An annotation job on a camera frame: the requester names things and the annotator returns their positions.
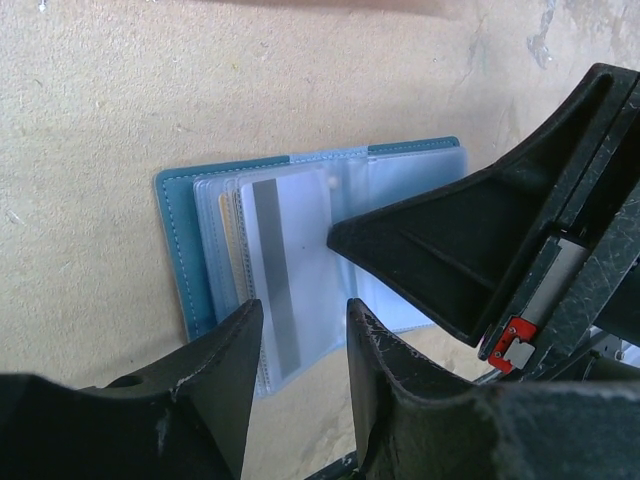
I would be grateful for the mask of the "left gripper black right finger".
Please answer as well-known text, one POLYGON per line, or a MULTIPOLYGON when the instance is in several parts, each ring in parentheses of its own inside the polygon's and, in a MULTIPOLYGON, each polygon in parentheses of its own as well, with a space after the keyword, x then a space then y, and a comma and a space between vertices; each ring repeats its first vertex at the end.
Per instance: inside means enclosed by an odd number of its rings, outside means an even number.
POLYGON ((368 479, 494 479, 497 431, 478 385, 347 303, 347 355, 358 466, 368 479))

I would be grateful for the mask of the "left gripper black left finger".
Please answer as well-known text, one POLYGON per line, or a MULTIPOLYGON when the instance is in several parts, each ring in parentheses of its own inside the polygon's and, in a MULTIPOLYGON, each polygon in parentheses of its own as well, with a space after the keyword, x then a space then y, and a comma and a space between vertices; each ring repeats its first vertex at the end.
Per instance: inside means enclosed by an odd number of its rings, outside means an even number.
POLYGON ((123 408, 116 437, 129 440, 136 421, 154 428, 146 467, 161 478, 238 479, 254 398, 263 307, 249 300, 200 338, 104 387, 84 388, 123 408))

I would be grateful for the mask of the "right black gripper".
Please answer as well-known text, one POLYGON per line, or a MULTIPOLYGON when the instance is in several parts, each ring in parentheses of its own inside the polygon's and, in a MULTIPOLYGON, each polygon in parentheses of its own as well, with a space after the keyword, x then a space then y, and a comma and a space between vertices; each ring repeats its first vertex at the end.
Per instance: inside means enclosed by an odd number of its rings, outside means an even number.
POLYGON ((638 262, 638 73, 592 66, 494 164, 342 221, 327 243, 492 367, 540 377, 638 262))

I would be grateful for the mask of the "blue card holder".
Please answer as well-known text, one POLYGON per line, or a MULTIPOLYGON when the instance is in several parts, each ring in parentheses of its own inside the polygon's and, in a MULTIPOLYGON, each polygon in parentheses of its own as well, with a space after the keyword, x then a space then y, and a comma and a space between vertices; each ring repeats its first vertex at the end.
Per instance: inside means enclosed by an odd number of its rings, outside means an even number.
POLYGON ((264 310, 256 390, 276 393, 346 341, 360 298, 395 333, 429 318, 331 251, 336 223, 463 178, 454 137, 161 171, 154 189, 189 339, 257 299, 264 310))

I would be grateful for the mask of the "white card grey stripe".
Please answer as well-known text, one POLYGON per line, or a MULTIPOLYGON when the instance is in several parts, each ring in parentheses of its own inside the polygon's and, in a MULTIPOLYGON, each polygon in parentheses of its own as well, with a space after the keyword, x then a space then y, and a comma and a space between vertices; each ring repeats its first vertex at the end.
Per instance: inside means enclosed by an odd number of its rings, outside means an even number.
POLYGON ((344 340, 329 177, 318 168, 270 174, 239 189, 250 278, 264 309, 267 384, 276 390, 344 340))

